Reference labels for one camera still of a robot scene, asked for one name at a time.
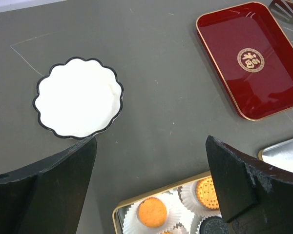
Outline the orange cookie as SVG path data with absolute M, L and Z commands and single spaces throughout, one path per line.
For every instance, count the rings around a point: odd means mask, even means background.
M 210 210 L 219 209 L 219 203 L 211 176 L 198 182 L 196 186 L 196 196 L 204 207 Z
M 148 198 L 139 205 L 138 218 L 143 225 L 149 228 L 158 228 L 167 219 L 167 208 L 160 199 Z

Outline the orange cookie top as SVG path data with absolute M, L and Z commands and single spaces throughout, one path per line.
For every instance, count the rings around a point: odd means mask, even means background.
M 138 218 L 143 225 L 149 228 L 158 228 L 167 219 L 167 208 L 160 199 L 148 198 L 139 205 Z

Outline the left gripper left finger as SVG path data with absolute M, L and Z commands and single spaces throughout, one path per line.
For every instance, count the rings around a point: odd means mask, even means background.
M 97 141 L 69 148 L 0 175 L 0 234 L 74 234 L 80 221 Z

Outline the white scalloped dish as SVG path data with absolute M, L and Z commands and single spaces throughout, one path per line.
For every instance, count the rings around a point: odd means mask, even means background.
M 38 123 L 60 138 L 83 139 L 106 131 L 123 108 L 117 73 L 96 58 L 72 57 L 37 82 Z

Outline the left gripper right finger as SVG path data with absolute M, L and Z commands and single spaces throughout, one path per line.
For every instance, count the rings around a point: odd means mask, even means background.
M 208 136 L 206 152 L 231 234 L 293 234 L 293 173 Z

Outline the metal tongs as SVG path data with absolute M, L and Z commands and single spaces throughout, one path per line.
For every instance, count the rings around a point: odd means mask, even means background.
M 268 8 L 276 19 L 293 24 L 293 2 L 291 0 L 273 0 Z

